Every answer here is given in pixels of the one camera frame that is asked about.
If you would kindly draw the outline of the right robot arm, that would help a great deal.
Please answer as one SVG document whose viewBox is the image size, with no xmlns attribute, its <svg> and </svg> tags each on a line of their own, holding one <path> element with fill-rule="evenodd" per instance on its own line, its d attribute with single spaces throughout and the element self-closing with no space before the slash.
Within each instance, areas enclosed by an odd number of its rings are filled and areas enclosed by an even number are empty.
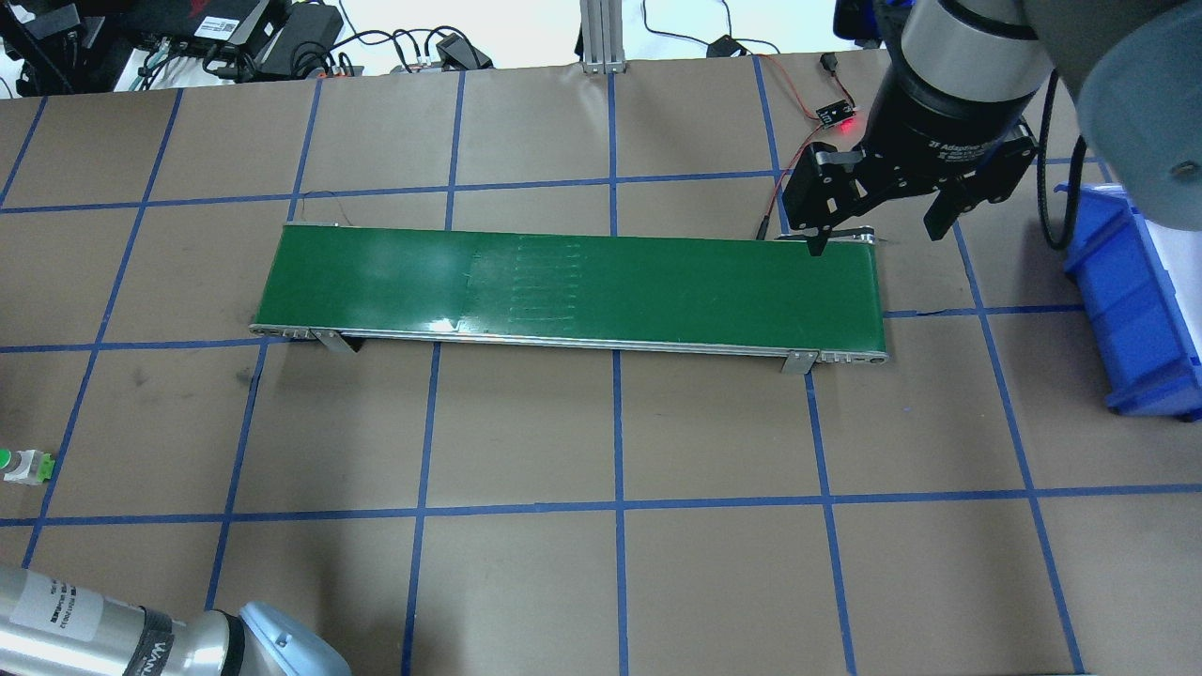
<svg viewBox="0 0 1202 676">
<path fill-rule="evenodd" d="M 1160 226 L 1200 229 L 1197 1 L 858 1 L 889 64 L 858 146 L 807 142 L 784 186 L 795 239 L 825 253 L 841 223 L 932 195 L 944 239 L 966 210 L 999 204 L 1048 134 L 1025 109 L 1065 88 L 1078 155 L 1094 152 Z"/>
</svg>

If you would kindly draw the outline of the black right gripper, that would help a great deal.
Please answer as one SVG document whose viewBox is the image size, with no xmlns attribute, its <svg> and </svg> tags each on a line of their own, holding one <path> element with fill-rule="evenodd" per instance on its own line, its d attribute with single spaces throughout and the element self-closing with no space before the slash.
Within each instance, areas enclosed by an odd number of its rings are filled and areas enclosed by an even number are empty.
<svg viewBox="0 0 1202 676">
<path fill-rule="evenodd" d="M 914 72 L 889 71 L 855 146 L 804 146 L 784 188 L 789 226 L 814 231 L 809 253 L 817 257 L 841 223 L 888 201 L 934 195 L 924 227 L 932 242 L 944 241 L 959 215 L 1000 204 L 1025 178 L 1039 154 L 1025 121 L 1033 97 L 963 100 Z"/>
</svg>

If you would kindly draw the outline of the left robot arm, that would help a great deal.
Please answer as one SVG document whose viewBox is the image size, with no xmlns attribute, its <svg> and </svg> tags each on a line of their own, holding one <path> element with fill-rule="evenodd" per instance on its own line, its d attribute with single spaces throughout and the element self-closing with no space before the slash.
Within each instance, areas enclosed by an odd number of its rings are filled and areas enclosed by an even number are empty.
<svg viewBox="0 0 1202 676">
<path fill-rule="evenodd" d="M 279 607 L 188 622 L 64 580 L 2 565 L 5 675 L 349 675 L 349 662 Z"/>
</svg>

